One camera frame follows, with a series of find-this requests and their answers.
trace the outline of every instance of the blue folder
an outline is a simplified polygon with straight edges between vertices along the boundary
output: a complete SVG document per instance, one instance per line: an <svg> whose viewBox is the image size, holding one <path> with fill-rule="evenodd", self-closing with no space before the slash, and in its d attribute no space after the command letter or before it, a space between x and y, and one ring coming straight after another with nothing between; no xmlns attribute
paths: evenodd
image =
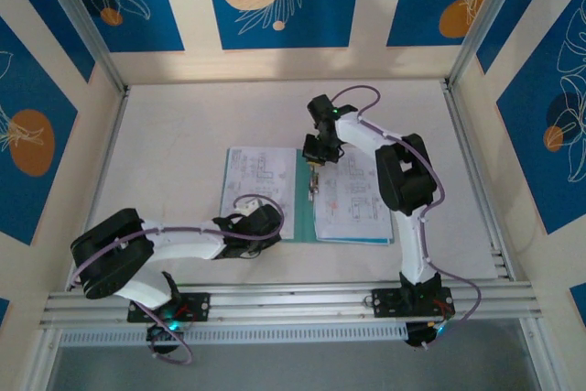
<svg viewBox="0 0 586 391"><path fill-rule="evenodd" d="M226 152L223 180L226 181L228 172L228 157L230 149ZM394 239L356 239L335 237L329 240L318 240L315 234L315 216L313 203L309 200L309 181L311 179L311 166L302 156L302 151L297 150L297 162L295 172L295 230L292 239L283 240L290 243L365 243L365 244L392 244Z"/></svg>

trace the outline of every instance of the vent grille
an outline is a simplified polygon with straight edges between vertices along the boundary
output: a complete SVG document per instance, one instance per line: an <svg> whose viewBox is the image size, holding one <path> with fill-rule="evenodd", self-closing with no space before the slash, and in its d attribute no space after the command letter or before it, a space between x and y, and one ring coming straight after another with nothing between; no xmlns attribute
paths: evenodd
<svg viewBox="0 0 586 391"><path fill-rule="evenodd" d="M143 329L66 330L61 347L145 345ZM322 324L282 326L202 326L184 334L189 344L404 341L405 323Z"/></svg>

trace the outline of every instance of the technical drawing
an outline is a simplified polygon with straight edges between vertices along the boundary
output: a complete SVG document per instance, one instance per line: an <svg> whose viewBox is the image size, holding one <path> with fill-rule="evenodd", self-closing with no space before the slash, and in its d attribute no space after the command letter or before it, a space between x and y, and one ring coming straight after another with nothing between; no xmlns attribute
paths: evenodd
<svg viewBox="0 0 586 391"><path fill-rule="evenodd" d="M364 207L365 205L368 204L368 199L365 198L358 198L358 197L353 197L352 198L352 218L353 220L360 220L361 219L361 213L360 213L360 208L361 206Z"/></svg>
<svg viewBox="0 0 586 391"><path fill-rule="evenodd" d="M258 162L256 165L256 176L259 179L272 179L274 173L266 170L266 156L264 154L259 155Z"/></svg>
<svg viewBox="0 0 586 391"><path fill-rule="evenodd" d="M350 184L350 192L352 194L363 194L368 190L366 183L353 182Z"/></svg>
<svg viewBox="0 0 586 391"><path fill-rule="evenodd" d="M364 170L356 167L356 157L354 157L354 155L348 156L348 172L350 173L350 176L364 176Z"/></svg>
<svg viewBox="0 0 586 391"><path fill-rule="evenodd" d="M242 155L242 150L233 149L230 152L230 167L232 169L240 167L240 155Z"/></svg>

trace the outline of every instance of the orange circle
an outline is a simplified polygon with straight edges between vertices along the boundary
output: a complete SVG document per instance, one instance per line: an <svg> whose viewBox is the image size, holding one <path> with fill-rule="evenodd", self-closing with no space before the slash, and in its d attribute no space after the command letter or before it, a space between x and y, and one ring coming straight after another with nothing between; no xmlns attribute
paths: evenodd
<svg viewBox="0 0 586 391"><path fill-rule="evenodd" d="M543 143L552 153L558 151L564 143L564 134L561 128L556 125L549 127L543 135Z"/></svg>
<svg viewBox="0 0 586 391"><path fill-rule="evenodd" d="M123 19L122 14L112 8L104 8L100 12L100 17L102 20L111 27L118 27L122 25Z"/></svg>
<svg viewBox="0 0 586 391"><path fill-rule="evenodd" d="M439 19L439 32L446 38L461 38L468 34L472 20L476 17L484 0L456 0L448 6Z"/></svg>
<svg viewBox="0 0 586 391"><path fill-rule="evenodd" d="M26 129L28 133L42 129L35 136L37 142L20 137L9 145L10 155L18 169L33 178L42 176L49 170L55 153L55 134L50 120L37 110L26 109L15 114L11 122Z"/></svg>

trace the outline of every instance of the aluminum frame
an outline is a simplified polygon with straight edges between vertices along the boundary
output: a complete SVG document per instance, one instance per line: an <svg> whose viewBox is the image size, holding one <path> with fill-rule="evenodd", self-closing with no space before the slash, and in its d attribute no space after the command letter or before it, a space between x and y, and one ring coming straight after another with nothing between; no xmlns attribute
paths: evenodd
<svg viewBox="0 0 586 391"><path fill-rule="evenodd" d="M80 34L82 40L106 76L120 92L127 92L124 82L115 67L110 54L80 0L59 0L61 6ZM522 273L507 251L508 238L499 227L499 219L492 204L490 187L483 178L477 143L473 131L467 126L467 119L461 107L459 93L454 88L472 60L487 30L493 23L504 0L486 0L471 31L462 43L461 52L443 83L446 104L465 158L466 167L475 189L476 200L485 219L485 227L493 241L495 265L499 273L496 280L479 280L484 301L472 315L474 319L520 319L526 335L539 382L544 389L566 389L562 366L559 364L549 343L547 328L540 319L541 312L537 299L527 281L520 281ZM103 179L107 173L110 157L114 150L118 130L123 122L127 94L122 98L114 120L112 134L104 155L100 178L92 200L86 228L91 224L95 206L102 191ZM469 308L475 293L467 285L446 280L446 286L453 289L456 319L462 310ZM364 305L364 298L372 288L395 288L397 283L352 283L352 284L308 284L308 285L259 285L259 286L184 286L186 291L209 291L212 293L212 308L208 324L203 326L250 325L297 325L304 323L339 325L353 322L368 325L373 322L394 322L401 320L375 319L372 309ZM45 389L55 360L56 348L61 334L68 329L89 329L95 326L110 328L131 328L125 322L127 301L109 298L98 301L85 299L81 292L52 293L43 314L41 328L37 335L39 350L29 360L27 390Z"/></svg>

